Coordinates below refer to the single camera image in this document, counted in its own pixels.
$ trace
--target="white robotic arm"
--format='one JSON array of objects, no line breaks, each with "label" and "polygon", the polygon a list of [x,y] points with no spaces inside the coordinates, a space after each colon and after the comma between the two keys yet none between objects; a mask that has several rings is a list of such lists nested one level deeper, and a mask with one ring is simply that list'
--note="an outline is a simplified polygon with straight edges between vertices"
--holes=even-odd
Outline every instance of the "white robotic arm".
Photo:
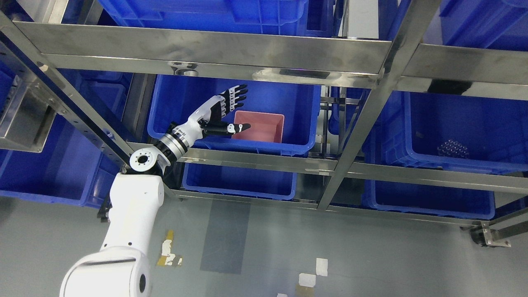
[{"label": "white robotic arm", "polygon": [[[183,125],[152,147],[130,156],[131,170],[117,174],[110,189],[110,226],[101,250],[83,257],[66,273],[60,297],[140,297],[152,287],[147,252],[154,219],[163,204],[162,175],[194,142],[207,135],[233,135],[250,127],[221,119],[241,107],[245,85],[211,97]],[[99,280],[101,285],[93,285]]]}]

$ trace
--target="blue storage crate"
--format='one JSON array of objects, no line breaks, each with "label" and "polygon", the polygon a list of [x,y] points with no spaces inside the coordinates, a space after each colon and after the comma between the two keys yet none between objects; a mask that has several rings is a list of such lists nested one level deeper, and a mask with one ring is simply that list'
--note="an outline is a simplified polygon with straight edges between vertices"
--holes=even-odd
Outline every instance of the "blue storage crate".
[{"label": "blue storage crate", "polygon": [[187,163],[183,173],[184,188],[205,193],[291,200],[296,185],[292,172]]},{"label": "blue storage crate", "polygon": [[[381,119],[387,164],[492,174],[528,170],[527,101],[393,92]],[[439,154],[449,140],[467,147],[467,159]]]},{"label": "blue storage crate", "polygon": [[[346,97],[354,99],[365,100],[369,95],[369,89],[359,89],[359,88],[347,88]],[[339,88],[332,87],[332,97],[339,97]],[[351,125],[352,116],[356,110],[356,106],[347,105],[346,106],[346,128]],[[328,131],[334,135],[339,135],[339,104],[332,104],[332,114],[328,119]]]},{"label": "blue storage crate", "polygon": [[127,89],[119,83],[90,82],[92,90],[121,119],[127,102]]},{"label": "blue storage crate", "polygon": [[118,83],[123,85],[128,92],[132,81],[132,73],[98,70],[79,70],[79,73],[87,81]]},{"label": "blue storage crate", "polygon": [[[380,132],[375,125],[363,145],[367,163],[383,164]],[[471,219],[491,219],[495,215],[491,191],[366,180],[361,199],[364,206],[386,211]]]},{"label": "blue storage crate", "polygon": [[[320,86],[294,85],[263,81],[158,76],[152,98],[147,130],[151,137],[161,138],[171,121],[183,124],[200,105],[212,96],[241,84],[248,85],[248,98],[237,110],[284,115],[282,143],[231,139],[230,136],[208,136],[194,147],[224,151],[302,155],[315,144]],[[232,123],[234,112],[224,121]]]},{"label": "blue storage crate", "polygon": [[4,106],[9,94],[9,90],[13,85],[15,73],[11,71],[5,64],[0,62],[0,117],[4,112]]},{"label": "blue storage crate", "polygon": [[440,9],[445,45],[528,50],[526,0],[444,0]]},{"label": "blue storage crate", "polygon": [[0,151],[0,195],[99,208],[119,171],[84,135],[57,116],[42,153]]},{"label": "blue storage crate", "polygon": [[332,35],[334,0],[100,0],[120,26]]}]

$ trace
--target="gray floor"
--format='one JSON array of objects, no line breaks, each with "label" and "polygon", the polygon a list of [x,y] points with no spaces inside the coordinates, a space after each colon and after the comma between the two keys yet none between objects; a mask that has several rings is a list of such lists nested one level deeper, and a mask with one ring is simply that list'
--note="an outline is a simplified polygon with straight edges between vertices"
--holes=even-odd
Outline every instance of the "gray floor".
[{"label": "gray floor", "polygon": [[[229,247],[221,238],[211,241],[214,230],[208,226],[237,219],[219,215],[219,208],[230,209],[207,200],[165,202],[150,246],[153,296],[291,297],[299,273],[315,274],[317,257],[328,259],[328,276],[316,280],[319,297],[528,291],[527,234],[513,238],[512,248],[482,248],[451,225],[259,206],[248,208],[240,273],[204,271],[202,262],[211,261],[202,256],[204,244],[217,245],[221,253]],[[95,215],[94,209],[0,199],[0,296],[56,296],[68,268],[104,238],[107,226]],[[183,256],[182,267],[154,266],[169,229],[175,231],[173,253]]]}]

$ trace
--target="metal shelf frame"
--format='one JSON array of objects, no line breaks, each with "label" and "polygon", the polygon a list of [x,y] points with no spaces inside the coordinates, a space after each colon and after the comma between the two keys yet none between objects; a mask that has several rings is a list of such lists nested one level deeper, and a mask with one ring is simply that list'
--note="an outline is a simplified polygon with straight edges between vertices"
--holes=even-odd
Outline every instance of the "metal shelf frame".
[{"label": "metal shelf frame", "polygon": [[[528,64],[528,52],[421,43],[440,2],[412,0],[394,41],[43,24],[12,21],[0,14],[0,42],[3,44],[0,59],[17,59],[21,70],[34,74],[34,80],[60,103],[61,114],[107,156],[122,165],[128,162],[135,149],[149,145],[138,143],[144,140],[136,137],[140,135],[137,130],[144,129],[146,117],[141,110],[148,110],[153,75],[156,74],[370,88],[372,91],[338,160],[324,158],[326,148],[318,158],[190,149],[179,160],[322,175],[327,178],[320,198],[273,201],[166,187],[167,195],[482,228],[482,224],[489,221],[331,205],[345,178],[528,195],[526,178],[356,161],[361,145],[393,90],[528,100],[528,68],[524,66]],[[134,95],[129,96],[126,108],[131,113],[122,123],[115,116],[105,114],[103,117],[93,109],[58,72],[59,68],[145,74],[135,75],[135,79],[141,81],[141,87],[131,91]],[[355,103],[346,98],[328,96],[322,97],[322,104],[326,107],[331,102]]]}]

